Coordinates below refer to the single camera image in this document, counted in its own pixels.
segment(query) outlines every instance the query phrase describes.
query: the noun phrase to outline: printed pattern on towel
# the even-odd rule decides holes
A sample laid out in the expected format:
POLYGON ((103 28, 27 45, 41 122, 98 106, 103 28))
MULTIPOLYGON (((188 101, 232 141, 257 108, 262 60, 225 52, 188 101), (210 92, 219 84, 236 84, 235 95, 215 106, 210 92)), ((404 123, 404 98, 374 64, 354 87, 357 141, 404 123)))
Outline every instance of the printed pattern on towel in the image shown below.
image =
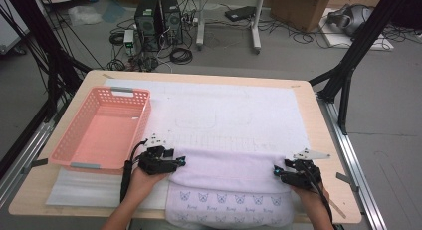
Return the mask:
POLYGON ((187 188, 170 184, 166 219, 187 229, 205 225, 217 229, 242 229, 262 225, 282 227, 292 223, 290 192, 249 194, 187 188))

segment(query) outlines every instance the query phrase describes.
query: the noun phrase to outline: towel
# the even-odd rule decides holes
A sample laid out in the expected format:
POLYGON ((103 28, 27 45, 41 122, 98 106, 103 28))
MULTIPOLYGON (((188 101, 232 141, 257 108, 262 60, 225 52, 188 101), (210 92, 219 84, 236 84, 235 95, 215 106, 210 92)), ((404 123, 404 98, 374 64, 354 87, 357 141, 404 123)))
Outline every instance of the towel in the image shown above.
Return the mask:
POLYGON ((170 177, 166 220, 185 229, 282 227, 293 222, 290 187, 274 176, 277 152, 177 148, 186 165, 170 177))

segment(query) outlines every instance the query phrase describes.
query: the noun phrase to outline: human arm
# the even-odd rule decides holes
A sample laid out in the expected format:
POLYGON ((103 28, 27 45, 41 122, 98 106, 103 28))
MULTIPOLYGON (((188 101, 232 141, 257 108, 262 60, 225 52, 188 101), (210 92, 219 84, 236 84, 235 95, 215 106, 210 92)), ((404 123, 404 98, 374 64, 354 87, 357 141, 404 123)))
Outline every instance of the human arm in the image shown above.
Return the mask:
POLYGON ((129 188, 123 201, 109 217, 102 230, 123 230, 139 204, 149 195, 155 183, 167 174, 148 175, 136 168, 131 176, 129 188))
MULTIPOLYGON (((329 201, 329 193, 325 190, 322 184, 320 184, 319 187, 322 190, 326 200, 329 201)), ((317 193, 293 186, 292 190, 294 190, 301 199, 302 205, 304 206, 305 211, 310 218, 315 230, 333 229, 328 212, 317 193)))

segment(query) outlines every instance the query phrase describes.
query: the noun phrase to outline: electronic device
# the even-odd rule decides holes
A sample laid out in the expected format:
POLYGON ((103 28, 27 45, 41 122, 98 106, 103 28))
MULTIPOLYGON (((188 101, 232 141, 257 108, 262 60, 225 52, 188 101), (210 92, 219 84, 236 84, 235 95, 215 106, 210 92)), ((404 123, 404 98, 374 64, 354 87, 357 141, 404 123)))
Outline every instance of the electronic device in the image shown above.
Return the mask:
POLYGON ((304 190, 315 191, 319 195, 322 204, 325 206, 329 220, 332 223, 331 208, 322 191, 323 185, 320 170, 313 163, 313 159, 329 158, 329 154, 305 149, 304 151, 295 154, 294 158, 294 160, 285 159, 285 166, 293 171, 286 171, 285 169, 274 165, 273 174, 280 177, 282 182, 286 184, 304 190))
POLYGON ((161 7, 167 44, 182 44, 181 13, 177 0, 161 0, 161 7))
POLYGON ((255 15, 255 7, 247 6, 225 12, 225 16, 232 22, 252 18, 255 15))
POLYGON ((139 0, 134 22, 143 51, 159 51, 159 36, 163 32, 159 0, 139 0))
POLYGON ((326 22, 335 24, 347 36, 354 38, 363 28, 371 13, 372 10, 364 5, 346 4, 335 12, 329 12, 326 22))
POLYGON ((124 38, 123 38, 124 48, 126 49, 126 53, 129 56, 136 55, 136 46, 134 43, 134 31, 133 30, 125 30, 124 31, 124 38))
POLYGON ((124 162, 123 177, 120 186, 120 202, 123 201, 130 185, 133 165, 137 165, 142 171, 149 175, 160 173, 171 173, 178 167, 186 165, 186 157, 181 156, 174 160, 163 158, 172 157, 173 148, 166 149, 164 147, 165 140, 158 138, 155 133, 144 141, 139 142, 132 150, 130 157, 124 162), (141 154, 135 157, 137 149, 142 147, 141 154))

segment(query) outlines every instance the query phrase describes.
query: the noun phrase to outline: forearm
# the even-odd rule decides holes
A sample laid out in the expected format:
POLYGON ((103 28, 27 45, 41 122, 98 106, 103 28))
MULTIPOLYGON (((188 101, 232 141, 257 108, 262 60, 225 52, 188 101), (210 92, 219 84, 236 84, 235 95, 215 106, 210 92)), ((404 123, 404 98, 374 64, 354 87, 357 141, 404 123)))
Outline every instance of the forearm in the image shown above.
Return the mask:
POLYGON ((328 212, 324 207, 307 210, 307 215, 313 224, 314 230, 332 230, 332 224, 329 220, 328 212))
POLYGON ((109 217, 102 230, 125 229, 134 211, 136 211, 137 206, 137 202, 123 201, 114 211, 114 213, 109 217))

